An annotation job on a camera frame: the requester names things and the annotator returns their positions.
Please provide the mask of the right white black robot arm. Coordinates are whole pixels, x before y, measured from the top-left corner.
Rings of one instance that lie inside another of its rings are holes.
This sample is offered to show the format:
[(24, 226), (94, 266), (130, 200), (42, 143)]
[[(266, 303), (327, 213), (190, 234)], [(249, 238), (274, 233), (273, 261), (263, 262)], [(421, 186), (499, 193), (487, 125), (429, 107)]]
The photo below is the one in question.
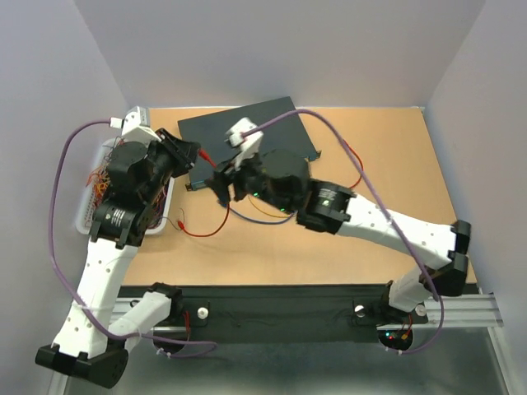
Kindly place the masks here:
[(205, 184), (224, 205), (253, 196), (296, 215), (297, 224), (308, 230), (415, 252), (419, 265), (390, 281), (379, 301), (380, 314), (389, 321), (399, 320), (433, 295), (463, 293), (471, 236), (466, 221), (440, 225), (382, 211), (350, 188), (312, 178), (309, 163), (286, 150), (256, 154), (240, 163), (226, 160)]

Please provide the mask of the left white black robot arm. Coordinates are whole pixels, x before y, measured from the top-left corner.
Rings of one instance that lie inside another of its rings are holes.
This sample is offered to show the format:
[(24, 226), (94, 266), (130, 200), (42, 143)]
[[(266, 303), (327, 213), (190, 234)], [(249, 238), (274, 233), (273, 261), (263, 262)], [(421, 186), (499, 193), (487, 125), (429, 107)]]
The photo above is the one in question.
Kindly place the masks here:
[(200, 145), (161, 128), (149, 142), (127, 138), (106, 165), (109, 185), (92, 215), (86, 264), (66, 320), (53, 342), (36, 354), (37, 365), (112, 388), (131, 350), (161, 321), (177, 323), (182, 291), (156, 283), (124, 316), (111, 316), (128, 266), (137, 256), (156, 201), (170, 179), (187, 174)]

